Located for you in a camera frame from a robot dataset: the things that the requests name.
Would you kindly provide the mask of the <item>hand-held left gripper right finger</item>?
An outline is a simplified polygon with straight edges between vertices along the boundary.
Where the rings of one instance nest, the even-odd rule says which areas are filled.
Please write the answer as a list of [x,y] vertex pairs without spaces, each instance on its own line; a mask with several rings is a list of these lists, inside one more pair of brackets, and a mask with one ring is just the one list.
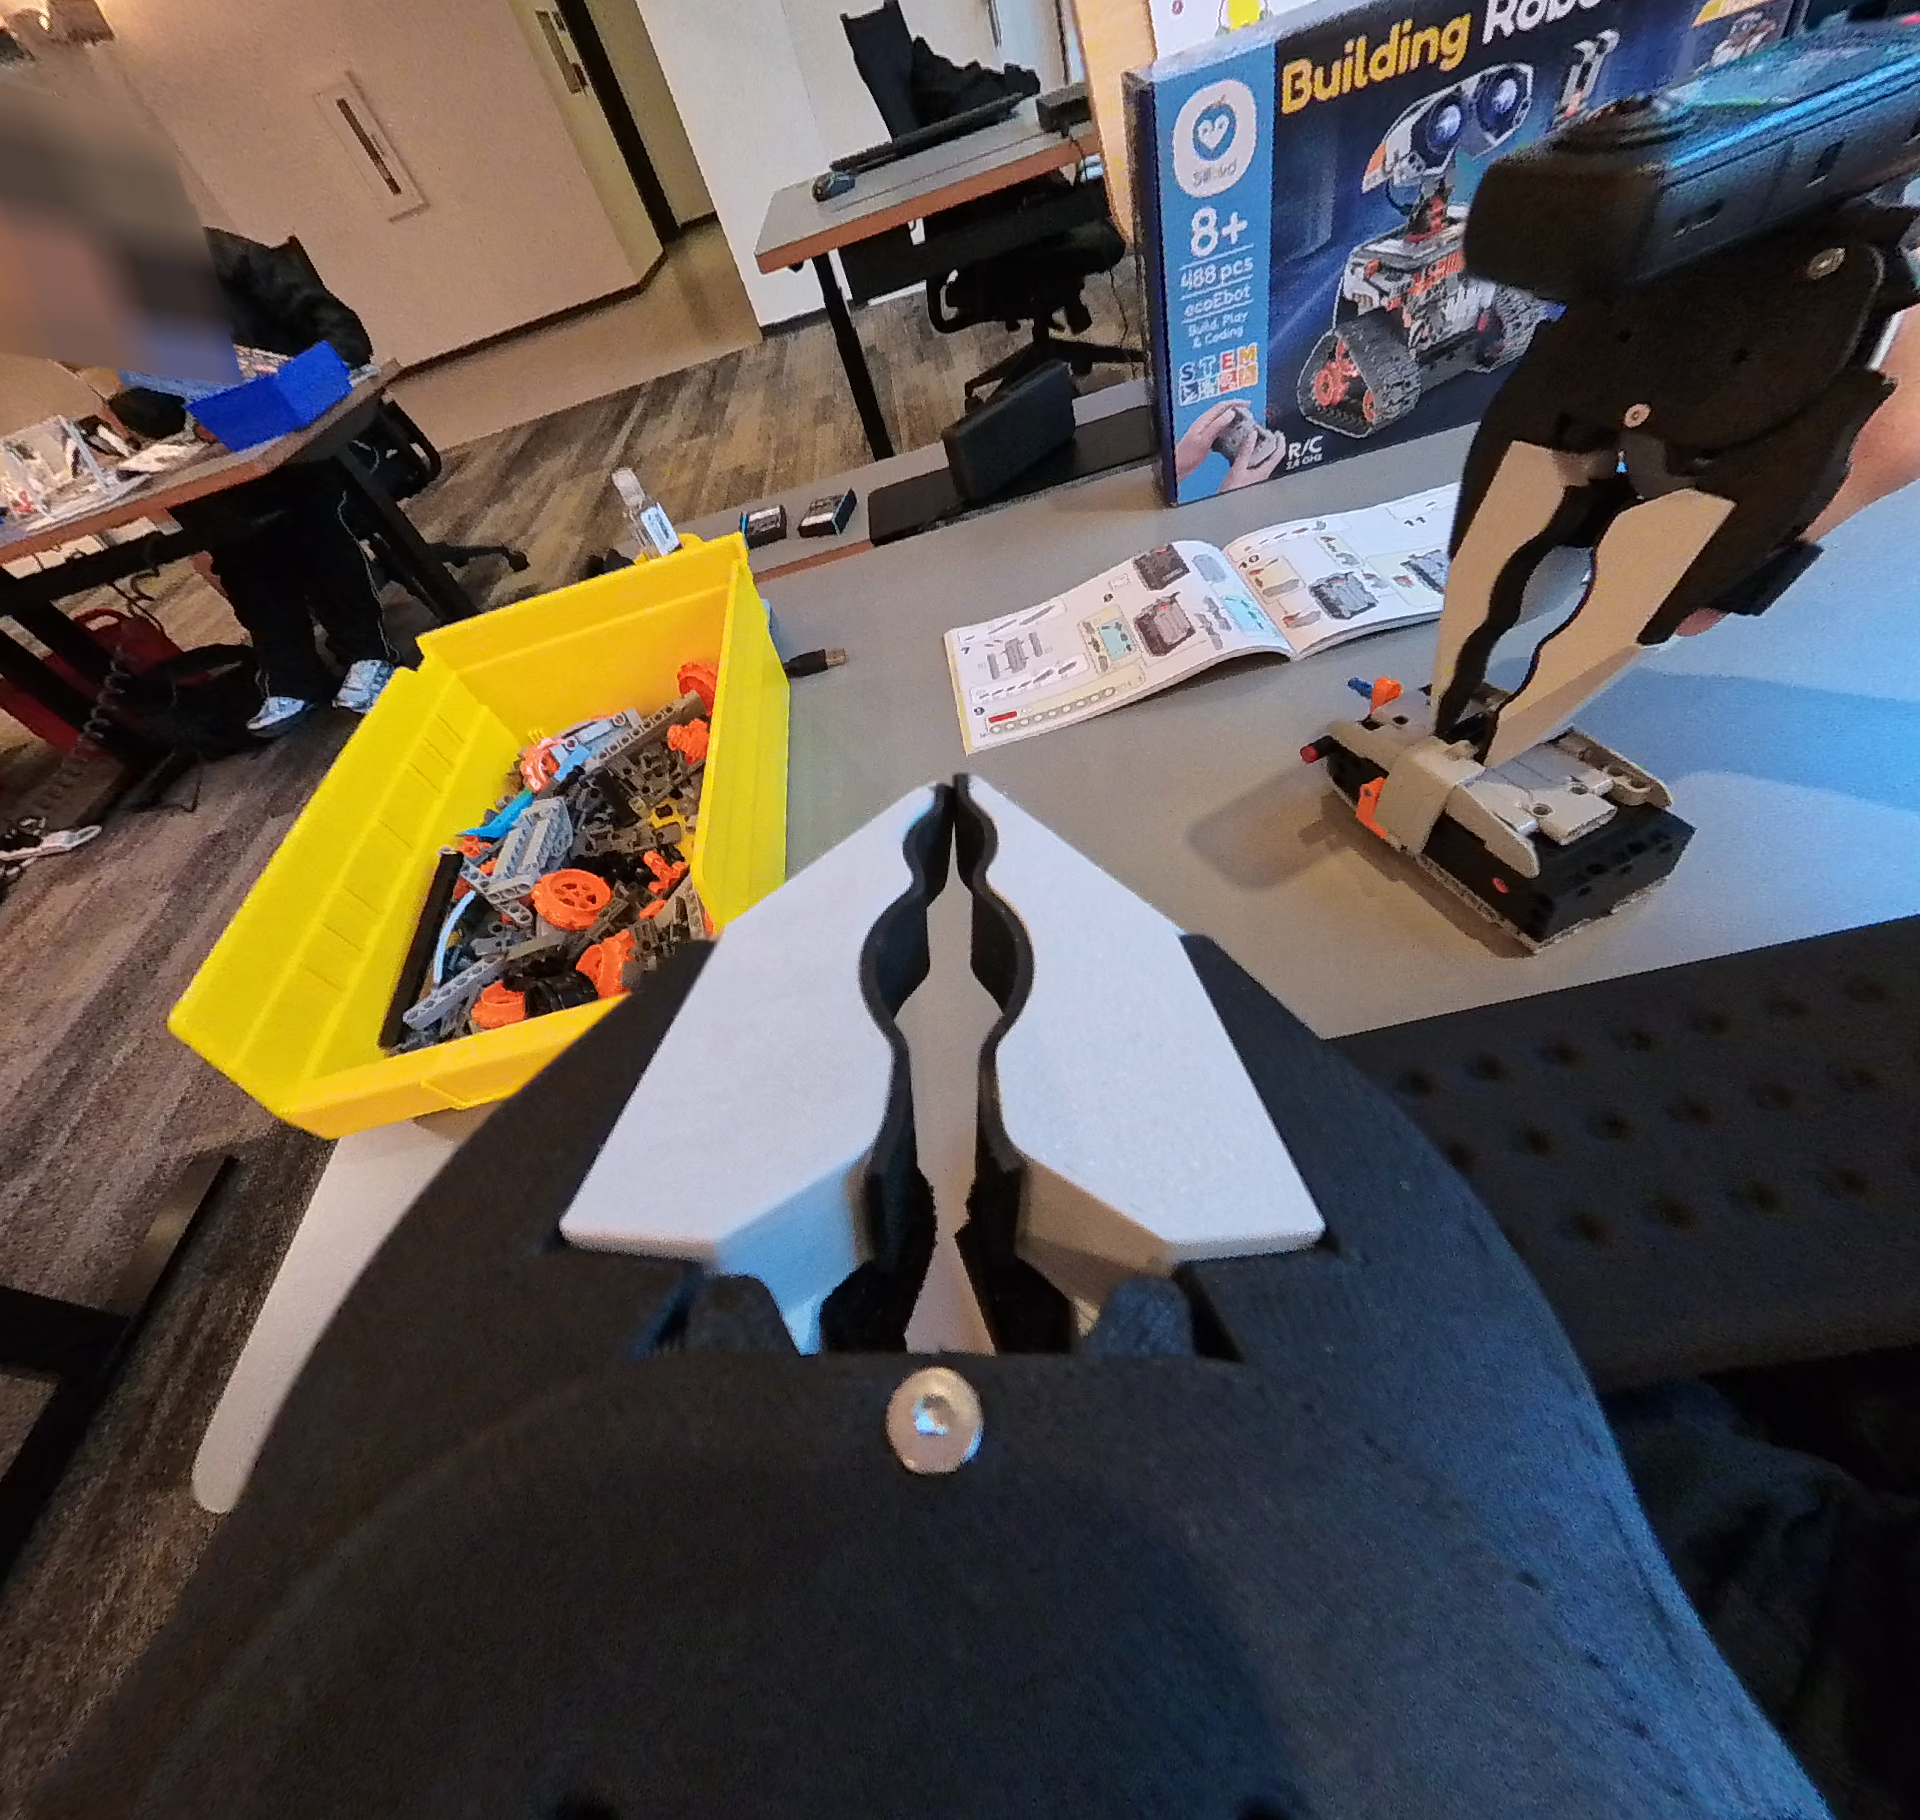
[[995,1352],[1070,1349],[1125,1279],[1315,1243],[1186,935],[974,776],[956,864],[998,1005],[956,1244]]

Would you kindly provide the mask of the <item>grey building block robot model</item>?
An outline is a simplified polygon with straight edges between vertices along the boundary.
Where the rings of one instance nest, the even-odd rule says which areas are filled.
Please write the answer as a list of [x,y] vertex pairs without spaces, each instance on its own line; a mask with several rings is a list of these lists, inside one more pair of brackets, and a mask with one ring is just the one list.
[[1365,701],[1301,748],[1355,822],[1528,949],[1554,943],[1681,864],[1694,826],[1669,787],[1575,727],[1488,765],[1472,730],[1506,694],[1479,684],[1463,731],[1431,734],[1431,688],[1355,679]]

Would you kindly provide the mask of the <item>grey desk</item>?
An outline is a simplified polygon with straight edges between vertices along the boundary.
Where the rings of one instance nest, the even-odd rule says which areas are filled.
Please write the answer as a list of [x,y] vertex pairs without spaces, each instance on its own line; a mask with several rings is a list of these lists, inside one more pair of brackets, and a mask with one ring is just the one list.
[[1431,629],[1293,667],[1249,658],[1107,718],[961,754],[948,627],[1167,536],[1234,536],[1442,484],[1467,439],[1416,439],[1191,512],[1116,473],[771,579],[785,641],[850,650],[791,692],[790,868],[912,784],[973,766],[1325,1037],[1911,916],[1916,482],[1838,525],[1767,616],[1665,646],[1583,713],[1669,780],[1696,839],[1651,895],[1535,956],[1384,850],[1297,756],[1346,713],[1347,676],[1423,679]]

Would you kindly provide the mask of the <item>brown side desk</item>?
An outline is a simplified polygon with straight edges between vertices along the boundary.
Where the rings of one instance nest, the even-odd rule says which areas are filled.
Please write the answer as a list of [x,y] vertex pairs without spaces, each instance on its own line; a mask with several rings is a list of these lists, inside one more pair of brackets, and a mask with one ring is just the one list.
[[877,166],[856,175],[848,193],[825,200],[811,194],[809,181],[791,181],[771,196],[754,245],[754,266],[763,275],[801,266],[813,271],[872,458],[891,458],[895,446],[833,256],[1044,173],[1088,169],[1099,153],[1091,121],[1052,132],[1033,112],[1022,112],[916,156]]

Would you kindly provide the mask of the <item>person's right hand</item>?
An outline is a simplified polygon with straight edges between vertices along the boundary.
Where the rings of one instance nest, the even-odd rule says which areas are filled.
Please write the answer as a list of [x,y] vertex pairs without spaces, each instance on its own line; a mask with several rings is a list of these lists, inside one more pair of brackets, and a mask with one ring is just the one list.
[[1849,517],[1918,478],[1916,309],[1902,315],[1896,326],[1881,355],[1881,372],[1892,381],[1892,393],[1861,426],[1836,492],[1805,522],[1805,543],[1826,540]]

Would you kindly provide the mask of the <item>pile of building block pieces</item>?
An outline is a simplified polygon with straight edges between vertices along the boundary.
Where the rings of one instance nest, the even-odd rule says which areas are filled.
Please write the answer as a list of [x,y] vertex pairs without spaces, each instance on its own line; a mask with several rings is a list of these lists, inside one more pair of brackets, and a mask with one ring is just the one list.
[[440,849],[376,1034],[409,1052],[632,991],[715,933],[691,878],[718,668],[656,711],[521,748],[504,796]]

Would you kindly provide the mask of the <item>blue robot kit box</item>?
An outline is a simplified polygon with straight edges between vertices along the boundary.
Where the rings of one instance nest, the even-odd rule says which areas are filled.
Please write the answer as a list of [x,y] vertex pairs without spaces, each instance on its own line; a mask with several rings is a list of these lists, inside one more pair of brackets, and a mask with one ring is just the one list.
[[1467,264],[1489,168],[1802,0],[1317,0],[1124,80],[1170,505],[1474,420],[1549,308]]

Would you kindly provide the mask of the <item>open instruction manual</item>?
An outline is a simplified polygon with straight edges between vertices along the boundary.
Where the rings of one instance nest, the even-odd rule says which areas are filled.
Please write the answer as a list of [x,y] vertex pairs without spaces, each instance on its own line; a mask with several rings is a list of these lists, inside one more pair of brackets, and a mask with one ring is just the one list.
[[1433,620],[1457,489],[1177,539],[1091,582],[944,636],[967,754],[1099,717],[1251,653],[1297,659]]

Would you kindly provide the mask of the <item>black perforated board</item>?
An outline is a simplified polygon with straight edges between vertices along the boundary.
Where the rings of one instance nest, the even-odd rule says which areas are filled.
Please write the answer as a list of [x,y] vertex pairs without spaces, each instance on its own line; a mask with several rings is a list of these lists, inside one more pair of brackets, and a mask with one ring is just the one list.
[[1333,1041],[1603,1390],[1913,1346],[1918,921]]

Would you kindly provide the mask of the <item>black office chair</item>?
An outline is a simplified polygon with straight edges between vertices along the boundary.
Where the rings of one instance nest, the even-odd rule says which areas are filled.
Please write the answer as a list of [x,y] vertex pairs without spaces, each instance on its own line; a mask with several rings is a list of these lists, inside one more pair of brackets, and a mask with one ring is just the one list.
[[[888,138],[1031,88],[1039,90],[1046,128],[1067,129],[1080,121],[1064,102],[1044,95],[1042,80],[1019,62],[995,69],[934,51],[908,28],[898,0],[845,14],[843,31]],[[967,380],[964,391],[970,404],[978,391],[1019,380],[1046,360],[1064,360],[1076,374],[1097,365],[1137,362],[1127,345],[1068,350],[1068,337],[1091,326],[1085,283],[1116,271],[1124,256],[1112,219],[1091,216],[1085,181],[1044,173],[928,216],[922,225],[922,246],[939,259],[924,279],[927,317],[939,333],[992,320],[1031,328],[1031,344]]]

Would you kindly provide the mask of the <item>black bag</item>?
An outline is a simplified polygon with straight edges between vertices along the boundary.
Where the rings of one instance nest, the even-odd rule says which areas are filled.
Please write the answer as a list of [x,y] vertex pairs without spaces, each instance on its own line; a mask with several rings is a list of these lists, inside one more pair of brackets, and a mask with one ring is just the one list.
[[251,641],[179,650],[151,665],[111,652],[82,739],[109,751],[113,735],[136,735],[166,754],[226,759],[258,745],[248,723],[259,701]]

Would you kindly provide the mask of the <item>black keyboard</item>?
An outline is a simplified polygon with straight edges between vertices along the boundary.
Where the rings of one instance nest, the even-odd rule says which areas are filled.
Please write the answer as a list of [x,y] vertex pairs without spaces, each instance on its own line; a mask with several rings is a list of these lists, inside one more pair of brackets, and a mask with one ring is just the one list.
[[974,132],[983,132],[986,128],[995,128],[1003,123],[1006,120],[1010,120],[1022,102],[1037,98],[1037,91],[1039,91],[1037,88],[1031,88],[1031,90],[1022,90],[1014,93],[995,95],[993,100],[984,105],[956,111],[940,121],[934,121],[924,128],[916,128],[900,135],[888,138],[884,144],[876,148],[835,156],[829,161],[828,172],[820,178],[822,180],[828,180],[833,175],[856,178],[861,173],[872,173],[880,168],[886,168],[896,161],[916,156],[920,153],[939,148],[951,139],[973,135]]

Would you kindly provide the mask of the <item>brown work table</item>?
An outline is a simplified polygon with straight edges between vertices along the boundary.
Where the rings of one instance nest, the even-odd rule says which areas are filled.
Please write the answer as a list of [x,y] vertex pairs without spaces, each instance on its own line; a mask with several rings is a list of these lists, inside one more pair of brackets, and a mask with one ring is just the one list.
[[[177,512],[209,494],[238,489],[288,468],[323,469],[338,496],[340,517],[356,536],[371,568],[378,565],[391,582],[403,585],[437,624],[478,616],[480,608],[456,582],[437,547],[428,544],[410,517],[399,510],[415,489],[389,489],[371,460],[371,439],[391,431],[403,452],[432,484],[440,473],[437,451],[420,436],[418,426],[391,402],[384,389],[353,389],[311,426],[248,449],[241,454],[209,454],[189,464],[145,476],[130,492],[101,512],[78,512],[56,517],[56,525],[76,524],[79,536],[101,536],[133,517],[176,524],[171,535],[117,543],[107,551],[60,568],[40,568],[28,576],[4,575],[4,619],[28,631],[50,650],[40,658],[4,636],[4,680],[7,690],[32,695],[48,714],[56,714],[82,738],[84,720],[109,673],[107,650],[91,633],[67,619],[58,600],[131,579],[149,564],[206,556],[187,536]],[[151,761],[155,743],[136,735],[113,735],[109,756],[130,766]]]

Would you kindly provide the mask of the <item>clear plastic box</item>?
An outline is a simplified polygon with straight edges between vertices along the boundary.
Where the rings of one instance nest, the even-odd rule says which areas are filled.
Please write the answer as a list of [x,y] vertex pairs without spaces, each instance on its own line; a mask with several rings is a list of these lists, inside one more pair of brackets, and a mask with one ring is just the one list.
[[104,503],[121,486],[117,468],[64,415],[1,436],[1,503],[10,516],[64,516]]

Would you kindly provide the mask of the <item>white wall plate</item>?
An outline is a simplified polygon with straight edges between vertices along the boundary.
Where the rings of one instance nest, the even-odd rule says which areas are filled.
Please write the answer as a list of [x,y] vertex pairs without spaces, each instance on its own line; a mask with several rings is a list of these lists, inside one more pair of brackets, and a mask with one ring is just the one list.
[[385,218],[426,212],[426,193],[349,70],[340,70],[335,80],[316,88],[313,105]]

